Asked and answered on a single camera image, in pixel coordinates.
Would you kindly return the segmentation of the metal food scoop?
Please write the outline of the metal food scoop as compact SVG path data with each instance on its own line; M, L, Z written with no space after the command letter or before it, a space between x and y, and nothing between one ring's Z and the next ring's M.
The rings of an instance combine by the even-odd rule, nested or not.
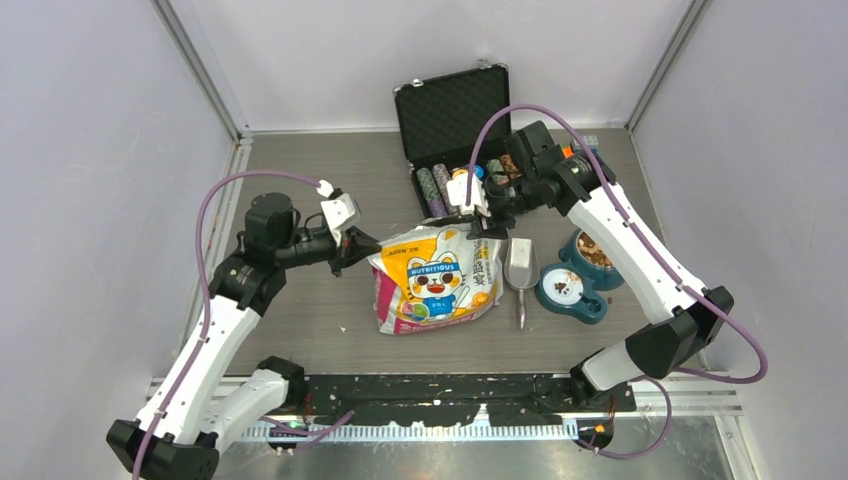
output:
M527 319L526 293L540 279L540 268L536 249L531 239L513 237L509 240L506 253L504 278L516 292L516 323L524 330Z

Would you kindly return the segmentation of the pet food bag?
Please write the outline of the pet food bag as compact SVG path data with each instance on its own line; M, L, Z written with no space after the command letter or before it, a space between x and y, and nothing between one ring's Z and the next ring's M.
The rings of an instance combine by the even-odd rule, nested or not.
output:
M418 226L369 256L374 309L383 334L404 335L473 321L497 305L504 287L497 239L470 239L470 227Z

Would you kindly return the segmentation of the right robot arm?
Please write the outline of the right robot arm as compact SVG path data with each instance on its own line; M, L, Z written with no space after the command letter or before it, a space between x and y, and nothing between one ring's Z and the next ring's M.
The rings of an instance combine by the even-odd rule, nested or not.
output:
M722 286L706 287L670 254L590 149L565 155L542 122L509 135L504 145L521 172L506 192L487 196L473 166L449 183L451 203L474 218L472 235L504 239L516 216L554 208L600 246L649 321L571 369L577 406L596 410L624 382L663 379L715 339L732 295Z

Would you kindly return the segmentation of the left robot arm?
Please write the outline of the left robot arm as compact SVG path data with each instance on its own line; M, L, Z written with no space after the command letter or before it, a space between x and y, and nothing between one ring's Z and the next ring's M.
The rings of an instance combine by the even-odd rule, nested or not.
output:
M107 444L136 479L210 479L221 456L274 409L298 412L307 398L301 366L271 356L224 399L213 393L235 353L286 284L288 270L325 262L333 275L380 251L360 230L360 211L339 189L309 228L289 196L256 197L238 247L215 269L193 338L133 420L117 420Z

